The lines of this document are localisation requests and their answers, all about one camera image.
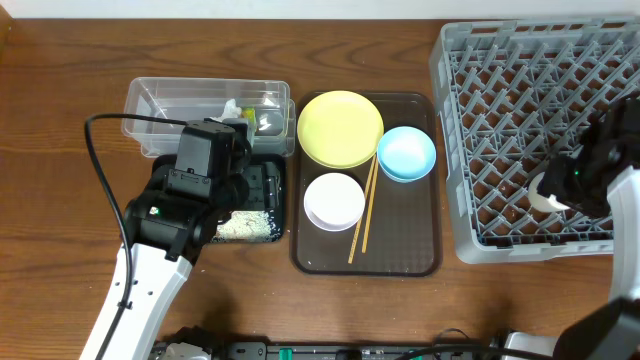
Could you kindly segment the white green cup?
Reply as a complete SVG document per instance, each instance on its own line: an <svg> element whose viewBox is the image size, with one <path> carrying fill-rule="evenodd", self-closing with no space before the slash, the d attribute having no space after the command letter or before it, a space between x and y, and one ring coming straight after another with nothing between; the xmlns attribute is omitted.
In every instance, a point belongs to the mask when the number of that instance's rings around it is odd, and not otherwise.
<svg viewBox="0 0 640 360"><path fill-rule="evenodd" d="M527 198L529 203L533 209L542 213L552 213L552 212L560 212L566 211L569 209L568 206L558 202L554 195L550 195L549 197L545 197L538 193L538 185L541 183L544 177L544 172L537 174L531 181Z"/></svg>

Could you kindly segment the white tissue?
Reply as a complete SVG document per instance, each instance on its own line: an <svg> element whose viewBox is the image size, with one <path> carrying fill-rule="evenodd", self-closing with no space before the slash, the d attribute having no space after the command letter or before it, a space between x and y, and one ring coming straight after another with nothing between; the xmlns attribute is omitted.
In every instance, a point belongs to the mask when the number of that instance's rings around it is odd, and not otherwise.
<svg viewBox="0 0 640 360"><path fill-rule="evenodd" d="M241 116L242 109L237 106L235 99L230 99L225 103L223 113L218 117L211 117L216 122L224 122L227 119L237 119Z"/></svg>

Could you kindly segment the yellow green wrapper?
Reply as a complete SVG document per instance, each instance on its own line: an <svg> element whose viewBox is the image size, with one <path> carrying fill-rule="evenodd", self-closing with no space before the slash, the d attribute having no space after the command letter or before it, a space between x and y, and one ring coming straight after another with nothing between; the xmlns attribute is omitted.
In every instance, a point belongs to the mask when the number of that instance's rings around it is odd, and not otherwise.
<svg viewBox="0 0 640 360"><path fill-rule="evenodd" d="M245 107L242 109L241 115L243 118L247 119L252 125L256 125L256 112L252 107Z"/></svg>

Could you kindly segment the rice pile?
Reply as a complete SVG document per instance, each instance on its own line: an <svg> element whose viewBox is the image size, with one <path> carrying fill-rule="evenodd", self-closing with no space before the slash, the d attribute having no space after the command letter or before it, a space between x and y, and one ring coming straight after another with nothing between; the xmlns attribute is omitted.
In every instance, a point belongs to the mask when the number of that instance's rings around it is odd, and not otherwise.
<svg viewBox="0 0 640 360"><path fill-rule="evenodd" d="M265 211L236 211L224 224L217 227L216 242L268 242L277 235L276 225Z"/></svg>

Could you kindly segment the white bowl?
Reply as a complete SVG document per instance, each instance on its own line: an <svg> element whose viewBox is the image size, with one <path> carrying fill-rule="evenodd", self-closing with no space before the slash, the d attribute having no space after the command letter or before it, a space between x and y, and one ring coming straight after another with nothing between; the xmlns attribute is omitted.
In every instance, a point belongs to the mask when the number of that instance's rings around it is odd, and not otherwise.
<svg viewBox="0 0 640 360"><path fill-rule="evenodd" d="M364 190L349 175L326 173L314 179L305 190L303 208L316 227L329 232L344 231L363 215Z"/></svg>

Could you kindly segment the yellow plate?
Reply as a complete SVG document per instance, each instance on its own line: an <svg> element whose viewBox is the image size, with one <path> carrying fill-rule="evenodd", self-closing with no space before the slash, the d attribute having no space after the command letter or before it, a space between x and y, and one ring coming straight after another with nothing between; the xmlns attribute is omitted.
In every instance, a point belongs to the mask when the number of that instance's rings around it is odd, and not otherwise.
<svg viewBox="0 0 640 360"><path fill-rule="evenodd" d="M333 169L357 167L376 152L384 134L378 108L361 94L322 93L302 109L297 127L301 148L316 163Z"/></svg>

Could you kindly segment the light blue bowl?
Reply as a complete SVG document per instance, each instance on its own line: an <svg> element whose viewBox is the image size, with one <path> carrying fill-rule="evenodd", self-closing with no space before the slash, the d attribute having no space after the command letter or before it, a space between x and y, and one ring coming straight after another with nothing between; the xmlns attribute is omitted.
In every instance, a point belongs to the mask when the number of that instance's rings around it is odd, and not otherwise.
<svg viewBox="0 0 640 360"><path fill-rule="evenodd" d="M387 131L377 146L377 160L383 173L398 183L410 183L427 176L436 164L434 141L422 130L400 126Z"/></svg>

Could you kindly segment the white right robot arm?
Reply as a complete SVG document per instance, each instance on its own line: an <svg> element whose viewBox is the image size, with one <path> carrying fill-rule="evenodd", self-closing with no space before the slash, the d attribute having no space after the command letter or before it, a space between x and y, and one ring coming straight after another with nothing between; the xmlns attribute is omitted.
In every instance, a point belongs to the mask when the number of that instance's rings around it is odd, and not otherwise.
<svg viewBox="0 0 640 360"><path fill-rule="evenodd" d="M639 95L609 106L580 138L575 157L558 155L537 190L584 215L613 221L609 302L566 329L555 359L630 359L639 353Z"/></svg>

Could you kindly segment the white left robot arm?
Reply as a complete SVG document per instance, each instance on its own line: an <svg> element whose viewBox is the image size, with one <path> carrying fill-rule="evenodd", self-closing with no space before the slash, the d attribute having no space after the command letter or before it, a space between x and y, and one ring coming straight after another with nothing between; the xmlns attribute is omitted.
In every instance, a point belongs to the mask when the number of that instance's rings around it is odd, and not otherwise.
<svg viewBox="0 0 640 360"><path fill-rule="evenodd" d="M252 162L250 123L178 121L178 150L155 159L141 194L119 207L101 167L91 128L86 147L115 214L122 244L108 294L81 353L84 359L144 359L202 248L246 207Z"/></svg>

